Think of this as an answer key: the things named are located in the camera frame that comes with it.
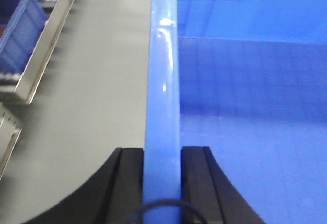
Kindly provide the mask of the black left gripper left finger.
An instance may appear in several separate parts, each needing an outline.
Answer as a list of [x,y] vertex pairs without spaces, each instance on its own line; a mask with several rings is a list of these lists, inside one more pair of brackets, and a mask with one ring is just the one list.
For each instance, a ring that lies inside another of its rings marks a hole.
[[142,203],[144,152],[116,148],[77,190],[29,223],[123,223]]

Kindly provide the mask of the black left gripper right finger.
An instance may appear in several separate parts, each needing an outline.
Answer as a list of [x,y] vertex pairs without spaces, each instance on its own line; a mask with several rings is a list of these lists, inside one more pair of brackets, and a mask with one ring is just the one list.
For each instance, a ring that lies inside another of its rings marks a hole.
[[264,223],[220,168],[209,147],[181,150],[182,199],[207,223]]

